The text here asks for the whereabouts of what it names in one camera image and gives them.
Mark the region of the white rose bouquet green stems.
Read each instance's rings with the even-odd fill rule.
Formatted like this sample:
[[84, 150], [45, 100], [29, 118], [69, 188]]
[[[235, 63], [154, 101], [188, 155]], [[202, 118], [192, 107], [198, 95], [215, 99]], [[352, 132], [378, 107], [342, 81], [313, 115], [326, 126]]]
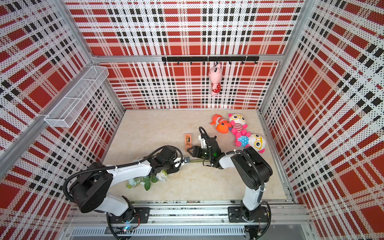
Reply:
[[[206, 165], [205, 162], [207, 161], [203, 159], [193, 159], [190, 163], [202, 163], [204, 167], [211, 167], [209, 164]], [[128, 183], [126, 184], [126, 188], [133, 189], [140, 185], [143, 185], [145, 190], [148, 191], [151, 188], [151, 184], [167, 181], [170, 174], [171, 170], [162, 170], [160, 173], [153, 176], [129, 179]]]

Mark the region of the orange tape dispenser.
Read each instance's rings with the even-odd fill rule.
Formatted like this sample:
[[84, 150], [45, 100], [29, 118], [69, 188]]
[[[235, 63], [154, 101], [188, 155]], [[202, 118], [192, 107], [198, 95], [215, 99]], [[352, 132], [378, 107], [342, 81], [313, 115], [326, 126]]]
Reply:
[[192, 147], [192, 134], [185, 134], [185, 148], [189, 149]]

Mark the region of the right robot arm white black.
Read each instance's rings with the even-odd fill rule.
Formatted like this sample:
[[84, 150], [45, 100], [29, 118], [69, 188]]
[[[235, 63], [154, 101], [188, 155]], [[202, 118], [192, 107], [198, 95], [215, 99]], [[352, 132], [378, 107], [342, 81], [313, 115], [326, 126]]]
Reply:
[[269, 221], [271, 210], [262, 200], [267, 182], [273, 175], [271, 166], [252, 146], [243, 150], [222, 152], [215, 137], [200, 137], [201, 146], [193, 146], [187, 152], [194, 158], [207, 160], [217, 169], [235, 168], [246, 186], [240, 207], [229, 208], [229, 221]]

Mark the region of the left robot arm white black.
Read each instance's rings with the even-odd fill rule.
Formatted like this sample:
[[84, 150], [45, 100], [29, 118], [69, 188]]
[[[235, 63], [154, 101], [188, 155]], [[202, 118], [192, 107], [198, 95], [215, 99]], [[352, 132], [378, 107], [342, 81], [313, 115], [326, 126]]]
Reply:
[[107, 166], [95, 162], [68, 177], [63, 184], [63, 193], [82, 213], [103, 212], [128, 222], [137, 215], [133, 204], [125, 196], [112, 195], [110, 187], [134, 179], [150, 181], [162, 171], [176, 173], [189, 162], [190, 158], [185, 158], [178, 148], [169, 145], [128, 164]]

